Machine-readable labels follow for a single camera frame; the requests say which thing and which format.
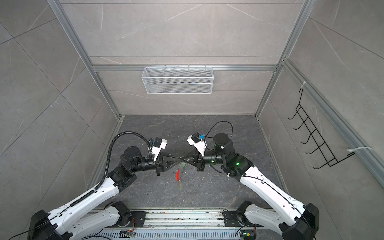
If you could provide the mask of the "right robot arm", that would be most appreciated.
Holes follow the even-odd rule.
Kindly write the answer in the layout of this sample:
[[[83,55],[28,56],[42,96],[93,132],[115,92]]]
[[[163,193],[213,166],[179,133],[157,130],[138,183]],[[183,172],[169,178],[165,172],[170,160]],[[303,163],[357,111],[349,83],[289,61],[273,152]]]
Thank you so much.
[[[263,209],[245,201],[236,211],[236,218],[243,225],[259,225],[280,234],[285,240],[313,240],[320,227],[320,212],[313,204],[304,204],[275,185],[245,156],[236,152],[227,134],[213,138],[214,148],[209,150],[205,137],[199,133],[187,139],[196,148],[182,157],[202,172],[206,165],[220,165],[228,177],[236,179],[260,196],[271,209]]]

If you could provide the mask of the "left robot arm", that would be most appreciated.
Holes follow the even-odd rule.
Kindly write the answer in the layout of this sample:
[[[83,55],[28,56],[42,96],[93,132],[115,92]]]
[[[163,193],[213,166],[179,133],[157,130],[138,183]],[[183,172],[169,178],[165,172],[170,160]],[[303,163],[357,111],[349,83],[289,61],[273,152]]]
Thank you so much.
[[[161,153],[152,147],[149,155],[142,156],[139,148],[129,147],[121,155],[116,168],[96,186],[63,206],[45,212],[41,210],[31,218],[29,240],[80,240],[105,227],[135,227],[135,219],[123,202],[109,204],[103,211],[88,213],[104,201],[127,189],[136,179],[136,172],[156,170],[157,174],[180,163],[180,158]]]

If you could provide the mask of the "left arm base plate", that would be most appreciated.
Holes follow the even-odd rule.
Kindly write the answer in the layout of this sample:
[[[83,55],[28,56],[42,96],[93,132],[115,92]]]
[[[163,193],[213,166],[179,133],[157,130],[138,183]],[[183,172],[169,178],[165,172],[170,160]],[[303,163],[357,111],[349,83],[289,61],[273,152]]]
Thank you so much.
[[[145,223],[147,212],[145,211],[134,211],[129,215],[125,214],[120,217],[116,224],[112,225],[113,228],[130,228],[134,226],[136,228],[142,228]]]

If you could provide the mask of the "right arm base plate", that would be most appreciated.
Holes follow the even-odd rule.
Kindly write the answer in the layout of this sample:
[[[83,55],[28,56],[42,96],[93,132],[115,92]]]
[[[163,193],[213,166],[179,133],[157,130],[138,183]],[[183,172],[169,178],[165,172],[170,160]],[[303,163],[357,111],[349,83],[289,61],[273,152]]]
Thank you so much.
[[[244,216],[236,211],[223,210],[222,215],[226,227],[244,227],[246,225],[261,227],[261,225],[258,224],[251,224]]]

